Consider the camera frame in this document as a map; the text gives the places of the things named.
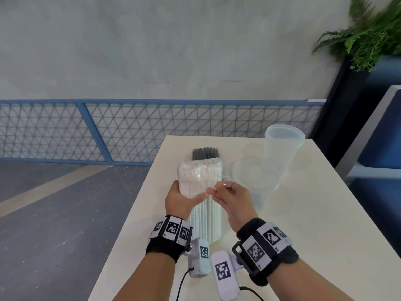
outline qr code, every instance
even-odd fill
[[[177,223],[173,223],[173,222],[169,222],[167,225],[167,229],[166,232],[172,233],[172,234],[176,234],[178,229],[178,224]]]
[[[273,231],[273,229],[269,229],[266,231],[263,236],[268,240],[268,242],[274,246],[276,243],[278,243],[281,239],[278,237],[278,235]]]
[[[153,231],[159,230],[160,227],[162,227],[162,224],[163,224],[163,221],[158,222],[158,223],[156,224],[156,226],[154,227]]]
[[[253,243],[253,245],[248,248],[247,253],[251,256],[255,263],[257,263],[265,254],[264,251],[260,249],[257,243]]]
[[[203,247],[203,246],[201,246],[200,248],[201,248],[200,257],[208,259],[209,258],[209,249],[207,247]]]
[[[217,278],[219,281],[231,277],[231,273],[230,273],[230,270],[228,269],[227,261],[216,264],[214,267],[216,268]]]
[[[279,235],[281,235],[282,238],[287,238],[286,234],[282,232],[278,227],[273,227],[276,232],[278,232]]]
[[[185,227],[181,227],[180,238],[187,240],[189,229]]]

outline metal mesh panel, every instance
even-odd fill
[[[87,103],[114,161],[152,162],[166,135],[264,137],[272,124],[308,135],[322,106]]]
[[[0,157],[104,161],[75,104],[0,104]]]

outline black cable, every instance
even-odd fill
[[[240,286],[239,289],[240,289],[241,291],[251,291],[251,292],[254,293],[259,299],[261,299],[262,301],[264,301],[264,300],[262,299],[262,297],[259,296],[259,295],[257,294],[257,292],[254,291],[252,288],[249,288],[249,287],[246,287],[246,286]]]
[[[177,301],[178,301],[178,297],[180,296],[181,286],[182,286],[182,284],[183,284],[183,281],[184,281],[184,279],[185,279],[185,276],[187,275],[188,272],[190,272],[190,271],[192,271],[192,270],[194,270],[193,267],[190,268],[190,269],[188,269],[188,270],[186,271],[186,273],[184,273],[183,279],[181,280],[180,288],[178,289]]]

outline beige floor stripe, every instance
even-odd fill
[[[0,217],[16,211],[26,205],[36,202],[50,194],[53,194],[65,187],[68,187],[80,180],[90,177],[100,171],[111,167],[110,165],[87,165],[76,171],[63,175],[58,179],[47,182],[41,186],[33,188],[27,192],[18,194],[0,203]]]

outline tabletop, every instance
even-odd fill
[[[177,165],[188,161],[193,148],[216,147],[226,166],[263,152],[262,138],[166,136],[148,176],[93,288],[89,301],[111,301],[145,254],[154,224],[165,215],[164,198]],[[266,199],[255,199],[258,215],[272,221],[293,239],[299,256],[318,273],[355,300],[399,300],[401,260],[312,140],[296,153],[280,186]],[[237,242],[223,210],[222,237],[210,253],[229,250]],[[177,263],[170,300],[188,268]],[[257,287],[245,270],[237,272],[240,285],[255,289],[262,298],[278,300],[270,286]],[[187,277],[180,300],[219,300],[213,274]],[[257,300],[241,292],[240,300]]]

